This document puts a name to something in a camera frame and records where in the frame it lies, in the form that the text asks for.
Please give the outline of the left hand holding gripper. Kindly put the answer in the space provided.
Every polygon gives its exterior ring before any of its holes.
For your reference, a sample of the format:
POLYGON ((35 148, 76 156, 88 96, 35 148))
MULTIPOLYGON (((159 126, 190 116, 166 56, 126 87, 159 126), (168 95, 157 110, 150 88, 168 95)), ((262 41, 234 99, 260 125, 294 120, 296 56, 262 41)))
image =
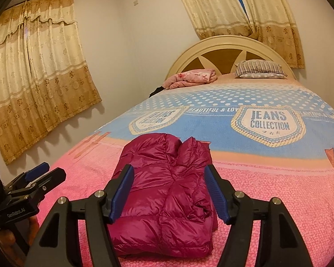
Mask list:
MULTIPOLYGON (((26 241, 31 246, 38 233, 40 225, 36 216, 28 218, 28 233, 26 241)), ((25 259, 16 248, 16 238, 10 230, 0 230, 0 247, 6 258, 14 264, 14 266, 24 266, 25 259)))

